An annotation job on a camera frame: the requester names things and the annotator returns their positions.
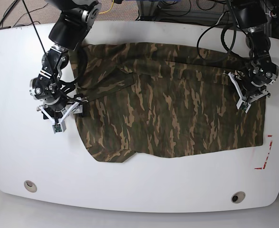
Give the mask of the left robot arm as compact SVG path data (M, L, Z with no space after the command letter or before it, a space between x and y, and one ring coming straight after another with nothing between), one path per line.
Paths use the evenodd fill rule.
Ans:
M253 102L270 96L266 86L277 81L279 67L270 57L271 43L263 28L268 20L260 1L227 0L225 4L231 14L232 23L226 23L221 32L221 44L227 52L219 61L232 55L245 64L245 70L230 72L228 76L239 95L237 108L247 112ZM248 58L234 53L232 46L227 47L224 36L229 28L233 29L232 46L235 44L237 30L245 33L246 45L250 49Z

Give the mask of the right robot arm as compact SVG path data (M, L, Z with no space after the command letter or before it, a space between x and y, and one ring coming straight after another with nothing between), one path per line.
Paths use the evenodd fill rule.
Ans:
M78 101L76 97L68 96L75 90L76 81L67 83L61 80L62 69L69 62L68 51L75 51L80 47L102 5L97 0L49 0L47 3L61 13L49 34L54 45L44 52L42 69L30 83L30 95L44 102L51 110L51 119L57 124L59 112L64 110L68 103Z

